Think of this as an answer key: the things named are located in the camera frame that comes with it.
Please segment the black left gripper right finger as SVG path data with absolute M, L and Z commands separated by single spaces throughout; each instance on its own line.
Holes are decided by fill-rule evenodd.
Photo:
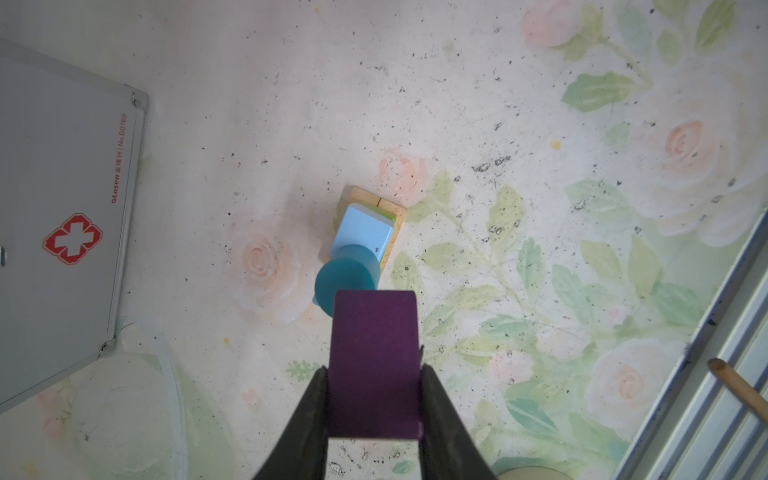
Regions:
M 435 370 L 421 369 L 419 440 L 421 478 L 424 480 L 496 480 L 474 445 Z

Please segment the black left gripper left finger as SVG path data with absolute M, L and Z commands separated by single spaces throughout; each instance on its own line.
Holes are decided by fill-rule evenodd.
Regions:
M 254 480 L 325 478 L 328 450 L 327 373 L 326 367 L 320 367 L 314 373 L 286 428 Z

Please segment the purple wood block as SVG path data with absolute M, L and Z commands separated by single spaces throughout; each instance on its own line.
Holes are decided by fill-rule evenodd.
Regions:
M 330 437 L 418 440 L 420 376 L 416 294 L 339 291 L 328 366 Z

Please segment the teal cylinder block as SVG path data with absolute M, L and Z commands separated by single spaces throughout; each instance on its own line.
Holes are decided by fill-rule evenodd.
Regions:
M 314 286 L 314 301 L 330 317 L 334 315 L 339 291 L 376 290 L 381 276 L 380 261 L 361 245 L 341 247 L 319 270 Z

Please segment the natural wood plank block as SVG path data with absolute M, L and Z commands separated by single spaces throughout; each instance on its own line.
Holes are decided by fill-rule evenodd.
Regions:
M 334 244 L 336 243 L 336 238 L 341 229 L 341 223 L 348 206 L 356 203 L 363 204 L 380 217 L 385 217 L 392 223 L 392 234 L 386 244 L 386 248 L 375 251 L 377 258 L 380 260 L 381 270 L 384 270 L 394 250 L 398 235 L 405 223 L 408 209 L 359 186 L 347 185 L 344 187 L 335 209 L 333 236 L 329 243 L 324 247 L 325 253 L 323 256 L 325 257 L 325 261 L 329 261 L 337 250 Z

